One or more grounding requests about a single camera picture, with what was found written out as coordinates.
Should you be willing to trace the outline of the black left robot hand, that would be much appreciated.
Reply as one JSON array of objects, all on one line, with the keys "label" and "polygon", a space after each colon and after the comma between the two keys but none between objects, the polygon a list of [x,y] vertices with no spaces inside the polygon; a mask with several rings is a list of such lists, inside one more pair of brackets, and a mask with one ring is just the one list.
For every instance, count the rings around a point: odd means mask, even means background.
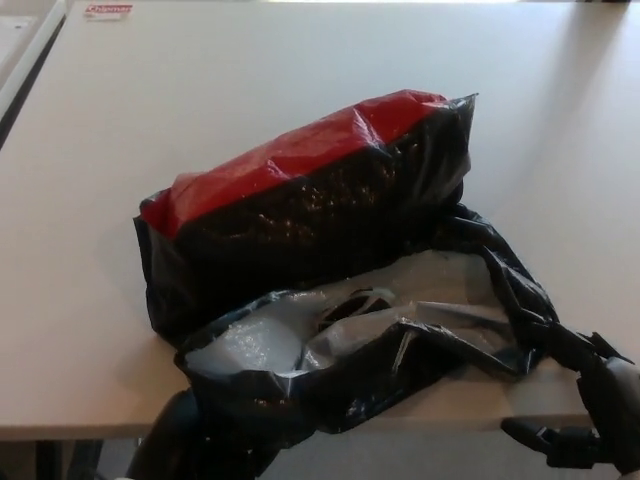
[{"label": "black left robot hand", "polygon": [[204,439],[202,420],[191,389],[171,397],[126,470],[128,479],[196,479],[196,457]]}]

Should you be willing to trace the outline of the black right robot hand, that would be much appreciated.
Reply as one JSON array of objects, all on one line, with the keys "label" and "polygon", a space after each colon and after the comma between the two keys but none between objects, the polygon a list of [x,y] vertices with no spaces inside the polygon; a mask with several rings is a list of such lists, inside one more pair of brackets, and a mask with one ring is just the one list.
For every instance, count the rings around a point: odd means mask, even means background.
[{"label": "black right robot hand", "polygon": [[591,469],[611,464],[622,479],[639,477],[639,367],[602,336],[561,324],[540,330],[547,352],[577,373],[576,384],[591,425],[543,427],[522,417],[501,429],[519,444],[546,456],[552,468]]}]

